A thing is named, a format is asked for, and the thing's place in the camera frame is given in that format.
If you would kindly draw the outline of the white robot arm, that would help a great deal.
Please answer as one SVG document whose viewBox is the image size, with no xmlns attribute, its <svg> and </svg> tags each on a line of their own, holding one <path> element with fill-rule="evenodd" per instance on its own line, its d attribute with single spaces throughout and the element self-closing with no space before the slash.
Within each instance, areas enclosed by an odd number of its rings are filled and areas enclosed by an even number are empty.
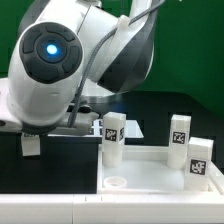
<svg viewBox="0 0 224 224">
<path fill-rule="evenodd" d="M 34 0 L 0 78 L 0 132 L 86 135 L 88 95 L 128 92 L 149 74 L 165 0 L 133 0 L 114 16 L 101 0 Z"/>
</svg>

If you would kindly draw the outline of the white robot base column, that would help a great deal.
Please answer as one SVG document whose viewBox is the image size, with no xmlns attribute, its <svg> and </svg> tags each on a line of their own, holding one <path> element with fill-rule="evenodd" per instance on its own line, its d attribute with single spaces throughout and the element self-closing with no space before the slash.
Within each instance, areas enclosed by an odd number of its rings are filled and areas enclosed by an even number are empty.
<svg viewBox="0 0 224 224">
<path fill-rule="evenodd" d="M 96 83 L 87 80 L 85 82 L 81 98 L 89 103 L 106 103 L 111 100 L 115 100 L 116 95 L 100 87 Z"/>
</svg>

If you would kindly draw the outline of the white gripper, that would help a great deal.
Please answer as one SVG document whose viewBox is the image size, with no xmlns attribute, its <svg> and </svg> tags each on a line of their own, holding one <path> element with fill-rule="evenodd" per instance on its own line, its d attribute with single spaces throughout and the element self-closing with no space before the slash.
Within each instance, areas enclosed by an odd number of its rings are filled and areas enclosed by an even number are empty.
<svg viewBox="0 0 224 224">
<path fill-rule="evenodd" d="M 7 105 L 7 95 L 8 79 L 0 78 L 0 132 L 26 133 L 31 135 L 56 134 L 83 136 L 90 132 L 92 123 L 99 118 L 99 114 L 95 111 L 90 111 L 89 113 L 78 112 L 74 125 L 68 128 L 67 121 L 69 113 L 66 113 L 60 123 L 55 127 L 29 127 L 10 112 Z"/>
</svg>

